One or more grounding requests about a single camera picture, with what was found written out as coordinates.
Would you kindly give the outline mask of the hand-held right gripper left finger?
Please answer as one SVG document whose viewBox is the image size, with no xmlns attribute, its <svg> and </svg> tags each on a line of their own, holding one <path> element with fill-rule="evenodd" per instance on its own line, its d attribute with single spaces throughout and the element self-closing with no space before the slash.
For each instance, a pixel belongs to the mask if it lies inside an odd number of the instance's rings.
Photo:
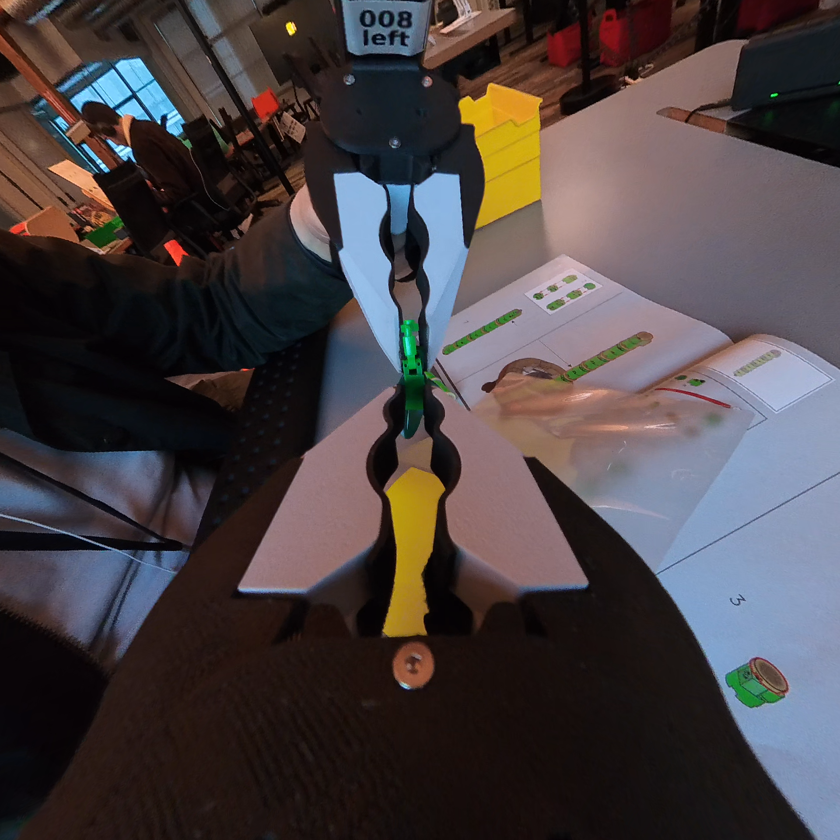
<svg viewBox="0 0 840 840">
<path fill-rule="evenodd" d="M 402 428 L 403 395 L 388 387 L 303 456 L 240 593 L 336 606 L 353 633 L 382 634 L 396 567 L 384 489 Z"/>
</svg>

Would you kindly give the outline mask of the window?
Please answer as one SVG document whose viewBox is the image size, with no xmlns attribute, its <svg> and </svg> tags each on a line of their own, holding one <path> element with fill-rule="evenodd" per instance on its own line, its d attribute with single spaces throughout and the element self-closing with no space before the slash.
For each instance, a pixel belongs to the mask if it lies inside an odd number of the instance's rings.
<svg viewBox="0 0 840 840">
<path fill-rule="evenodd" d="M 77 110 L 85 102 L 99 101 L 122 116 L 129 114 L 155 123 L 166 117 L 165 127 L 175 136 L 182 135 L 184 118 L 141 58 L 92 62 L 66 75 L 56 86 Z M 91 173 L 107 170 L 87 146 L 75 147 L 68 141 L 64 134 L 68 121 L 45 99 L 33 103 L 32 113 L 74 162 Z"/>
</svg>

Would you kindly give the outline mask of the black office chair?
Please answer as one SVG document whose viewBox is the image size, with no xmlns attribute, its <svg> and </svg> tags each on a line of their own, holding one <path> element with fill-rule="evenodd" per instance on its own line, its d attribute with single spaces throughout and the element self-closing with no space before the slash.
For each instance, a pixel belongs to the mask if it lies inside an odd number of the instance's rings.
<svg viewBox="0 0 840 840">
<path fill-rule="evenodd" d="M 141 255 L 170 265 L 173 260 L 164 244 L 172 239 L 171 227 L 140 168 L 126 161 L 92 178 L 121 217 Z"/>
</svg>

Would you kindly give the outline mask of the person's grey pants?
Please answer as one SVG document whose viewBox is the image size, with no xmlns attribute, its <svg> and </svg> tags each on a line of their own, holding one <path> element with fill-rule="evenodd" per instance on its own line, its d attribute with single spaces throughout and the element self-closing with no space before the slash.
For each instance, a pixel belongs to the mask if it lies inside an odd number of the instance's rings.
<svg viewBox="0 0 840 840">
<path fill-rule="evenodd" d="M 163 451 L 59 451 L 7 430 L 2 452 L 108 503 L 162 537 L 190 545 L 217 468 Z M 2 466 L 2 530 L 57 537 L 56 527 L 105 543 L 151 538 L 84 500 Z M 150 609 L 183 567 L 188 550 L 2 551 L 2 605 L 74 639 L 106 666 L 124 654 Z"/>
</svg>

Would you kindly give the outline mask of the background table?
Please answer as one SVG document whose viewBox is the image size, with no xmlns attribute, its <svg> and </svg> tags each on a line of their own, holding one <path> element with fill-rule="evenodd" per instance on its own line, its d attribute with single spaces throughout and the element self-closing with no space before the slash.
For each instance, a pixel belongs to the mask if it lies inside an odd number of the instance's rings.
<svg viewBox="0 0 840 840">
<path fill-rule="evenodd" d="M 482 44 L 503 29 L 515 24 L 518 10 L 515 6 L 485 10 L 468 19 L 462 25 L 445 33 L 451 27 L 433 27 L 425 50 L 423 63 L 427 67 L 438 67 L 463 52 Z"/>
</svg>

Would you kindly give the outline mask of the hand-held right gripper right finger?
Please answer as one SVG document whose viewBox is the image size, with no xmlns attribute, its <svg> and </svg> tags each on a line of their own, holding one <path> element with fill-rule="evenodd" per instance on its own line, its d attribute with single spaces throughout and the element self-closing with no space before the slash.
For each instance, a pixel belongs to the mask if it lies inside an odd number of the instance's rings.
<svg viewBox="0 0 840 840">
<path fill-rule="evenodd" d="M 522 453 L 431 385 L 430 466 L 444 486 L 423 571 L 429 634 L 468 635 L 489 609 L 588 580 Z"/>
</svg>

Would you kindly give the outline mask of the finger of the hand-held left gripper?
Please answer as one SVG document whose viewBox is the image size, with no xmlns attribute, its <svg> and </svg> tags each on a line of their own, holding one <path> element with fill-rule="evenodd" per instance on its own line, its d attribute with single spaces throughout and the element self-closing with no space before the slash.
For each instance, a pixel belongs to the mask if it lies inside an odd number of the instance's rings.
<svg viewBox="0 0 840 840">
<path fill-rule="evenodd" d="M 401 319 L 392 295 L 393 258 L 382 244 L 382 224 L 389 216 L 386 189 L 363 174 L 335 174 L 333 183 L 343 273 L 386 357 L 400 364 Z"/>
<path fill-rule="evenodd" d="M 412 199 L 415 237 L 426 235 L 416 283 L 423 301 L 426 363 L 433 364 L 445 343 L 468 256 L 459 176 L 434 173 L 414 186 Z"/>
</svg>

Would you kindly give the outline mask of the clear plastic bag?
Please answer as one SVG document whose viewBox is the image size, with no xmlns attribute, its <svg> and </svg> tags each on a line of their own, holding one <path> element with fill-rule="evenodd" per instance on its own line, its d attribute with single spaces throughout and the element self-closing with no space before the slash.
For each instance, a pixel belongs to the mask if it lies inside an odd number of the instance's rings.
<svg viewBox="0 0 840 840">
<path fill-rule="evenodd" d="M 514 374 L 472 413 L 541 461 L 653 571 L 753 420 L 701 397 Z"/>
</svg>

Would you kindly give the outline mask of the grey desk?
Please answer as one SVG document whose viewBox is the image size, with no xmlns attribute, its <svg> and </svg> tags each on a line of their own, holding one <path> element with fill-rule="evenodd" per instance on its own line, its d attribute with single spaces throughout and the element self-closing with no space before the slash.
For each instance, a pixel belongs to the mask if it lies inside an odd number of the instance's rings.
<svg viewBox="0 0 840 840">
<path fill-rule="evenodd" d="M 740 340 L 838 365 L 838 168 L 664 118 L 730 96 L 742 43 L 541 132 L 542 201 L 476 232 L 454 312 L 567 255 Z"/>
</svg>

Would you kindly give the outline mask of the yellow plastic bin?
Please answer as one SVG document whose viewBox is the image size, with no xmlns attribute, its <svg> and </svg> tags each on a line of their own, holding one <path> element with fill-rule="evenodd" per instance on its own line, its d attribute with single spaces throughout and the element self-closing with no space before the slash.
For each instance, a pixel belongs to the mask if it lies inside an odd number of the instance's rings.
<svg viewBox="0 0 840 840">
<path fill-rule="evenodd" d="M 460 100 L 462 122 L 475 127 L 486 177 L 477 228 L 540 200 L 541 102 L 495 83 L 477 100 Z"/>
</svg>

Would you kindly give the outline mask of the small yellow box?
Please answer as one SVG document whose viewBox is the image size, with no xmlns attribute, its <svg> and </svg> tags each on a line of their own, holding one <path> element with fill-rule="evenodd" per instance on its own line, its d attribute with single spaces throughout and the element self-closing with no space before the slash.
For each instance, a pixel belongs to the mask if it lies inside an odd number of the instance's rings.
<svg viewBox="0 0 840 840">
<path fill-rule="evenodd" d="M 410 468 L 386 495 L 395 535 L 395 579 L 383 634 L 387 637 L 425 635 L 427 598 L 424 569 L 433 551 L 438 501 L 444 492 L 429 472 Z"/>
</svg>

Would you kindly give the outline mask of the person's left forearm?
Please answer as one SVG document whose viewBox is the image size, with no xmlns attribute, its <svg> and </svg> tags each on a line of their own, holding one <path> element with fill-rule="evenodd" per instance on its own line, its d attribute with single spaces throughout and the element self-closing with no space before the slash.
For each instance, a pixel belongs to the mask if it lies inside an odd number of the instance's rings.
<svg viewBox="0 0 840 840">
<path fill-rule="evenodd" d="M 220 455 L 233 417 L 171 378 L 252 369 L 351 298 L 306 187 L 178 267 L 3 230 L 2 429 L 70 452 Z"/>
</svg>

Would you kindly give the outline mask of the black round stand base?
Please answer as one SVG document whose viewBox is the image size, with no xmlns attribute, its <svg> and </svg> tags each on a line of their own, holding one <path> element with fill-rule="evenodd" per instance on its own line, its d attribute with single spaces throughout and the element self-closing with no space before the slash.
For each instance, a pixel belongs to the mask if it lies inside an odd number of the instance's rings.
<svg viewBox="0 0 840 840">
<path fill-rule="evenodd" d="M 592 77 L 593 61 L 590 53 L 588 2 L 576 1 L 575 4 L 579 15 L 582 81 L 580 85 L 567 90 L 561 96 L 560 113 L 564 117 L 577 113 L 613 95 L 619 88 L 618 77 L 615 73 Z"/>
</svg>

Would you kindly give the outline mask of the green toy leaf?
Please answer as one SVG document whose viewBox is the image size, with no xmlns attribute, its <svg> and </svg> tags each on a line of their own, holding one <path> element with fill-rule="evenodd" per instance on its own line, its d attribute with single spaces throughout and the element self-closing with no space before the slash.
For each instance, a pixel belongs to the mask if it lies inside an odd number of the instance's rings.
<svg viewBox="0 0 840 840">
<path fill-rule="evenodd" d="M 426 376 L 423 367 L 403 365 L 402 390 L 404 395 L 404 425 L 402 435 L 412 438 L 424 416 Z"/>
</svg>

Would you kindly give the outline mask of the red bag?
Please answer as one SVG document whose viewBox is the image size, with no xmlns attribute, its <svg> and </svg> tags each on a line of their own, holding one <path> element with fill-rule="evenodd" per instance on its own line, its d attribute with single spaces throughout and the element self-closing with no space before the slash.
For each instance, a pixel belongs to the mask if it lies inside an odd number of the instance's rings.
<svg viewBox="0 0 840 840">
<path fill-rule="evenodd" d="M 547 33 L 548 62 L 553 67 L 567 68 L 581 60 L 581 30 L 570 14 L 556 17 Z"/>
<path fill-rule="evenodd" d="M 607 8 L 599 28 L 600 61 L 620 67 L 663 45 L 671 35 L 671 1 L 643 1 Z"/>
</svg>

